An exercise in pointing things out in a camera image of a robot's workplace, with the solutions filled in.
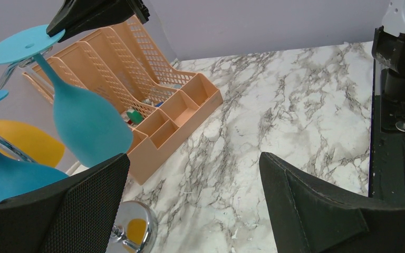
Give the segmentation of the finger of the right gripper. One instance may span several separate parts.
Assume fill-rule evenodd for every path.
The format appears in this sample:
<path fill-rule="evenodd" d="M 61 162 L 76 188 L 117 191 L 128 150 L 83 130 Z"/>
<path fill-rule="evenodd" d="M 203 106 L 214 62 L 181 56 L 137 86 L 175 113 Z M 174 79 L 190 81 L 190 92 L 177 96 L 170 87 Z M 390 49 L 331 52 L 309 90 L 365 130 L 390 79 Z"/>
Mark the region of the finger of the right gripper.
<path fill-rule="evenodd" d="M 120 24 L 136 16 L 141 24 L 149 20 L 150 13 L 140 0 L 64 0 L 61 8 L 46 29 L 52 37 L 65 31 L 59 42 L 82 32 Z"/>

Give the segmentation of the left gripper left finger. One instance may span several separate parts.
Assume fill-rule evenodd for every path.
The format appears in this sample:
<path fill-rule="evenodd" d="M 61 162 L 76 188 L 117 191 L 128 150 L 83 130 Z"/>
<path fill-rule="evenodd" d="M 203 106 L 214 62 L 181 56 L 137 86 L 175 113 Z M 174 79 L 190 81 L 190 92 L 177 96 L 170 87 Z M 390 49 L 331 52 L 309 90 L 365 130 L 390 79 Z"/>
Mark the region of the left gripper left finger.
<path fill-rule="evenodd" d="M 105 252 L 126 185 L 124 153 L 0 202 L 0 252 Z"/>

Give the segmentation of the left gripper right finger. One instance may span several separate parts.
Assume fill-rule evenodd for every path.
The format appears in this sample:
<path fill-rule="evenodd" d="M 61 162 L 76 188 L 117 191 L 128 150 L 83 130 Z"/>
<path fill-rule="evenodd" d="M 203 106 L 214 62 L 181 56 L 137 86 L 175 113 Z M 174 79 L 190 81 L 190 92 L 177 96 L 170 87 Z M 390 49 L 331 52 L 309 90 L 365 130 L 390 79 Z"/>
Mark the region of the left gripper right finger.
<path fill-rule="evenodd" d="M 262 152 L 278 252 L 405 252 L 405 207 L 347 191 Z"/>

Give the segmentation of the orange plastic goblet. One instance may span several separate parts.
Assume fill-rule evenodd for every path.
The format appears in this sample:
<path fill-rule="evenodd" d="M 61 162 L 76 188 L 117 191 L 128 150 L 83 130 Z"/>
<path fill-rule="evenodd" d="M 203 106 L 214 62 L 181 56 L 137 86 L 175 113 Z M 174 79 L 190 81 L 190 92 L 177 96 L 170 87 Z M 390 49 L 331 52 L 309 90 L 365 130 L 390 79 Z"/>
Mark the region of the orange plastic goblet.
<path fill-rule="evenodd" d="M 60 141 L 20 121 L 0 119 L 0 137 L 33 161 L 50 167 L 56 167 L 65 153 L 65 146 Z"/>

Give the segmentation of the blue plastic goblet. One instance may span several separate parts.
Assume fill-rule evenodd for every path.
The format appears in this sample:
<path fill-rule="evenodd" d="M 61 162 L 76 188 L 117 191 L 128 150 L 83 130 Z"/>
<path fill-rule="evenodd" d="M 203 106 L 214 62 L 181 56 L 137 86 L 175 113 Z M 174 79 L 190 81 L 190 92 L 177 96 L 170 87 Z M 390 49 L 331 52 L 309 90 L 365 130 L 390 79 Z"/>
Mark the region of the blue plastic goblet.
<path fill-rule="evenodd" d="M 116 108 L 100 95 L 61 79 L 41 52 L 57 43 L 61 30 L 48 35 L 47 25 L 18 32 L 0 42 L 0 65 L 32 57 L 54 87 L 53 120 L 65 146 L 90 168 L 115 155 L 126 154 L 133 134 Z"/>
<path fill-rule="evenodd" d="M 11 146 L 0 137 L 0 143 Z M 67 178 L 56 168 L 32 161 L 12 159 L 0 152 L 0 202 Z"/>

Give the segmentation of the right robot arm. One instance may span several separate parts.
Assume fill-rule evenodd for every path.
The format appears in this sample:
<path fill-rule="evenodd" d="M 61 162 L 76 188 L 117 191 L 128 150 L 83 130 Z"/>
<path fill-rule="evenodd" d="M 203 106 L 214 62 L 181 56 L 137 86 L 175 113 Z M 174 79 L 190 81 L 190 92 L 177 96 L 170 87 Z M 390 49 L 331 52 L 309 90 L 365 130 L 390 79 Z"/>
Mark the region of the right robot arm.
<path fill-rule="evenodd" d="M 64 1 L 46 29 L 52 37 L 61 31 L 65 41 L 84 31 L 115 25 L 132 16 L 142 24 L 149 20 L 143 1 Z M 405 78 L 405 1 L 391 1 L 375 29 L 372 56 L 392 72 Z"/>

